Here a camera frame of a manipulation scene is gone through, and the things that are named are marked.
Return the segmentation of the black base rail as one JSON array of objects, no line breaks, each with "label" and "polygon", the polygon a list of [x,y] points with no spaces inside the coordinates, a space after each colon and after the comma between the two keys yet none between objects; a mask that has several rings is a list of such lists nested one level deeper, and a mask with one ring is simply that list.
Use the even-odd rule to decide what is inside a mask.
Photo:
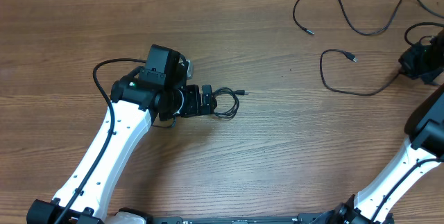
[{"label": "black base rail", "polygon": [[147,213],[135,213],[131,209],[121,209],[114,216],[109,216],[105,224],[309,224],[339,223],[358,224],[370,223],[365,217],[352,214],[341,216],[332,210],[323,213],[301,213],[297,216],[257,216],[257,217],[225,217],[225,218],[182,218],[152,217]]}]

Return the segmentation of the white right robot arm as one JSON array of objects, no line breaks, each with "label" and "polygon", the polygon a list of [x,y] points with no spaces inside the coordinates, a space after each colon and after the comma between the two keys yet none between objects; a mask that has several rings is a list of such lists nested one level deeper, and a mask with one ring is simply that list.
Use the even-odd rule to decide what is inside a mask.
[{"label": "white right robot arm", "polygon": [[326,223],[393,223],[391,208],[430,170],[443,163],[443,86],[411,114],[400,151],[364,189],[341,203]]}]

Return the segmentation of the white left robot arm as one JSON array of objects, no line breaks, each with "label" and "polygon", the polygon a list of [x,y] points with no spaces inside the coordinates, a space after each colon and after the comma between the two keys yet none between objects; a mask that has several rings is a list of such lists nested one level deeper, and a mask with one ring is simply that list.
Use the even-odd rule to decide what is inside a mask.
[{"label": "white left robot arm", "polygon": [[104,223],[121,173],[154,120],[213,114],[211,86],[187,84],[193,70],[183,54],[152,45],[147,59],[101,93],[108,108],[93,142],[52,200],[33,202],[27,223]]}]

